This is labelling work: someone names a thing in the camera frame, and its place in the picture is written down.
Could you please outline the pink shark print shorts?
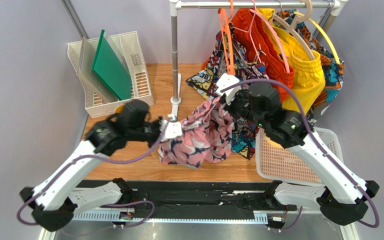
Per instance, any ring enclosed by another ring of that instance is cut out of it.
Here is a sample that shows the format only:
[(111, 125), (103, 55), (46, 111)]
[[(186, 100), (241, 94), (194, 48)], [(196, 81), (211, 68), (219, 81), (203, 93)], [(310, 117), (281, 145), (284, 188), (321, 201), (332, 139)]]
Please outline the pink shark print shorts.
[(181, 120), (182, 135), (160, 144), (159, 162), (199, 168), (226, 160), (232, 153), (234, 119), (223, 105), (220, 96), (206, 100)]

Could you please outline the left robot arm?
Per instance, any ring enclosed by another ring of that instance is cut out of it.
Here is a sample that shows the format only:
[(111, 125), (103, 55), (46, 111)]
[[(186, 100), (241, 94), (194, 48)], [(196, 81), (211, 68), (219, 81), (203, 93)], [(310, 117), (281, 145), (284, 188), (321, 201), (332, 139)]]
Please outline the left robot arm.
[[(18, 221), (54, 232), (64, 228), (83, 212), (110, 205), (124, 208), (130, 204), (133, 191), (122, 178), (82, 192), (74, 192), (74, 189), (103, 162), (130, 164), (153, 152), (164, 135), (167, 121), (162, 116), (147, 121), (149, 114), (150, 107), (146, 102), (131, 100), (122, 107), (121, 112), (96, 122), (71, 156), (48, 179), (20, 191), (23, 205), (16, 214)], [(146, 142), (149, 149), (131, 160), (109, 158), (129, 142)]]

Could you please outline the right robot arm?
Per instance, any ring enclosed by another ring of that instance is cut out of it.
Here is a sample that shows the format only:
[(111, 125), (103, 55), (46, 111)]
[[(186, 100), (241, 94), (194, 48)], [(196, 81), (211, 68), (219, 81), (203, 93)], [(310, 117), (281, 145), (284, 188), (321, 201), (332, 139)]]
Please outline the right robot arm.
[(265, 194), (281, 205), (318, 209), (328, 220), (341, 226), (362, 223), (371, 209), (375, 218), (371, 227), (377, 228), (380, 218), (372, 199), (379, 185), (355, 175), (324, 146), (302, 110), (282, 107), (279, 82), (252, 79), (247, 84), (248, 89), (242, 89), (242, 83), (238, 82), (217, 90), (224, 108), (233, 117), (262, 128), (270, 140), (301, 159), (322, 182), (305, 185), (275, 180)]

